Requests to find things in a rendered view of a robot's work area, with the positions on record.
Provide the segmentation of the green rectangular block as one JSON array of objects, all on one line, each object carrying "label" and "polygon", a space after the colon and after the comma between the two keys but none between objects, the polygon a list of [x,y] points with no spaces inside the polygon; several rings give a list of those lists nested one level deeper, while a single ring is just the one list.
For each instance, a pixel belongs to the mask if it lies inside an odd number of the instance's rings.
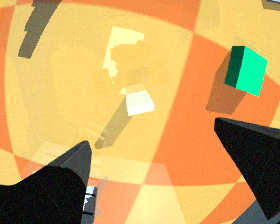
[{"label": "green rectangular block", "polygon": [[259,97],[266,59],[246,46],[232,46],[225,84]]}]

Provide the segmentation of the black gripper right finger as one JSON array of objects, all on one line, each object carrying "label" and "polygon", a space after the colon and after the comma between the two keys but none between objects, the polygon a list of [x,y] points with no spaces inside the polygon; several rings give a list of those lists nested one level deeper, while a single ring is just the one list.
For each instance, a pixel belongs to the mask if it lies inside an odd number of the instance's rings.
[{"label": "black gripper right finger", "polygon": [[280,212],[280,128],[215,117],[214,131],[269,221]]}]

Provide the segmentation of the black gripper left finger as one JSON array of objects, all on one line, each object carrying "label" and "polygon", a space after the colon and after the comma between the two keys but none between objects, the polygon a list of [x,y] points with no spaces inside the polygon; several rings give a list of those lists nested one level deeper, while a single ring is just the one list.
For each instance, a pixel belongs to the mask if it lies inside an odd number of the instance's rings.
[{"label": "black gripper left finger", "polygon": [[85,139],[20,182],[0,184],[0,217],[14,224],[81,224],[91,153]]}]

